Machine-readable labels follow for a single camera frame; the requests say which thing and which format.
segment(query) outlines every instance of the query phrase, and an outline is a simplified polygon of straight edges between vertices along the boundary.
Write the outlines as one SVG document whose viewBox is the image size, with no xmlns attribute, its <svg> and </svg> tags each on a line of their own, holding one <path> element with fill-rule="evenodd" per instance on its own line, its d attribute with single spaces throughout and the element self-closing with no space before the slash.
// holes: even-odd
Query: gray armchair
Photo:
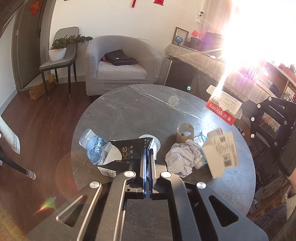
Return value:
<svg viewBox="0 0 296 241">
<path fill-rule="evenodd" d="M 114 66 L 100 61 L 109 52 L 122 49 L 136 65 Z M 149 44 L 135 38 L 108 35 L 94 38 L 86 50 L 86 92 L 103 95 L 125 85 L 153 84 L 161 57 Z"/>
</svg>

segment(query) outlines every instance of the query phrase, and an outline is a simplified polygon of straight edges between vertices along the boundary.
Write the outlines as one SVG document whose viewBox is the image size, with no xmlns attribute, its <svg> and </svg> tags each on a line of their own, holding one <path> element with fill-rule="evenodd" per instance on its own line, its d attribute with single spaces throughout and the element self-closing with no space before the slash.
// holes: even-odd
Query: barcode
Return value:
<svg viewBox="0 0 296 241">
<path fill-rule="evenodd" d="M 225 154 L 225 155 L 222 156 L 222 158 L 223 158 L 224 166 L 225 167 L 230 167 L 231 166 L 230 155 L 229 154 Z"/>
<path fill-rule="evenodd" d="M 217 132 L 218 136 L 223 135 L 223 131 L 220 128 L 218 128 L 216 132 Z"/>
<path fill-rule="evenodd" d="M 106 169 L 103 167 L 98 167 L 98 169 L 100 170 L 100 172 L 107 177 L 116 177 L 116 171 L 110 170 L 110 169 Z"/>
<path fill-rule="evenodd" d="M 225 136 L 221 136 L 221 137 L 219 137 L 219 139 L 220 139 L 220 143 L 226 142 Z"/>
<path fill-rule="evenodd" d="M 225 166 L 225 167 L 230 167 L 230 166 L 231 166 L 231 160 L 229 160 L 229 161 L 224 161 L 224 166 Z"/>
</svg>

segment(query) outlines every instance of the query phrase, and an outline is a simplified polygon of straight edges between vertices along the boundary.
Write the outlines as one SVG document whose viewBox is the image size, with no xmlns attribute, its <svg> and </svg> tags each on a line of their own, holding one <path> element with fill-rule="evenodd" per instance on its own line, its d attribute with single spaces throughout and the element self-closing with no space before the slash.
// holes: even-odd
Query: gray marble tabletop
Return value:
<svg viewBox="0 0 296 241">
<path fill-rule="evenodd" d="M 134 139 L 143 134 L 156 136 L 161 142 L 157 160 L 165 159 L 166 153 L 176 141 L 176 129 L 182 123 L 194 127 L 194 135 L 221 127 L 232 131 L 237 144 L 239 167 L 228 169 L 224 176 L 212 179 L 208 166 L 196 170 L 184 181 L 204 181 L 241 213 L 247 214 L 255 191 L 255 168 L 250 150 L 235 126 L 229 126 L 205 107 L 206 102 L 194 95 L 161 85 L 129 85 L 112 90 L 94 101 L 81 116 L 72 140 L 71 162 L 78 190 L 91 181 L 105 183 L 110 177 L 103 176 L 88 159 L 79 145 L 82 133 L 90 128 L 106 140 Z M 125 229 L 139 235 L 124 240 L 171 240 L 168 208 L 165 201 L 143 204 L 139 200 L 128 202 Z"/>
</svg>

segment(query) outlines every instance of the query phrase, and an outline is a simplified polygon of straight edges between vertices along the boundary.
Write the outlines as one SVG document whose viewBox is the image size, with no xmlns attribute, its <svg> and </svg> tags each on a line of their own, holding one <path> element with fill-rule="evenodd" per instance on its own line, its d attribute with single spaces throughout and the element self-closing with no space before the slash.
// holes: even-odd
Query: red box label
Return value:
<svg viewBox="0 0 296 241">
<path fill-rule="evenodd" d="M 213 101 L 209 100 L 205 107 L 209 110 L 213 111 L 217 116 L 221 119 L 225 120 L 229 125 L 233 125 L 236 118 L 229 114 L 227 111 L 223 111 L 218 105 L 216 105 Z"/>
</svg>

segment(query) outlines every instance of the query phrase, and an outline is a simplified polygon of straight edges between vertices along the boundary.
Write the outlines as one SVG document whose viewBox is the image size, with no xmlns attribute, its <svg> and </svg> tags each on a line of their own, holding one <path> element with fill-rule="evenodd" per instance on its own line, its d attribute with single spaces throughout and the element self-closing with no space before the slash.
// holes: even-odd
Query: sunlight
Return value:
<svg viewBox="0 0 296 241">
<path fill-rule="evenodd" d="M 293 0 L 233 0 L 223 57 L 232 70 L 259 60 L 295 63 L 296 17 Z"/>
</svg>

